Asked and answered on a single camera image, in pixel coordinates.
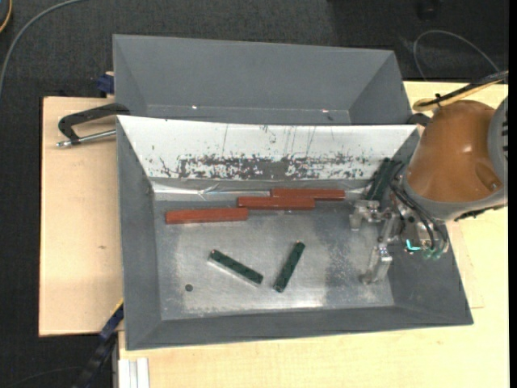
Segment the bare metal gripper finger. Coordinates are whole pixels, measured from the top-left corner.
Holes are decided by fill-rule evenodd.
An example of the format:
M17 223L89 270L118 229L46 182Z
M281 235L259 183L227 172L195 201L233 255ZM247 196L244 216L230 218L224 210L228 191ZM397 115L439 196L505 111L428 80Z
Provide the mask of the bare metal gripper finger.
M359 276L364 285L382 282L385 280L393 257L386 245L379 245L372 249L366 271Z
M382 209L378 200L359 199L353 204L352 214L349 216L350 228L359 231L362 223L381 223L392 217L392 209Z

